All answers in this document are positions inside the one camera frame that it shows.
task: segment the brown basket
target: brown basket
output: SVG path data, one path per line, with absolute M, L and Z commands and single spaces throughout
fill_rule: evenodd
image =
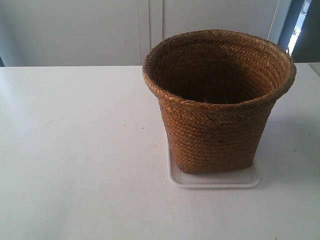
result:
M 143 64 L 174 160 L 188 174 L 252 165 L 270 111 L 295 75 L 277 45 L 226 30 L 168 38 Z

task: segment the white table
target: white table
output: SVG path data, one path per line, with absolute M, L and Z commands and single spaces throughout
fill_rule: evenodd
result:
M 0 239 L 318 240 L 319 93 L 297 64 L 256 188 L 183 189 L 140 66 L 1 68 Z

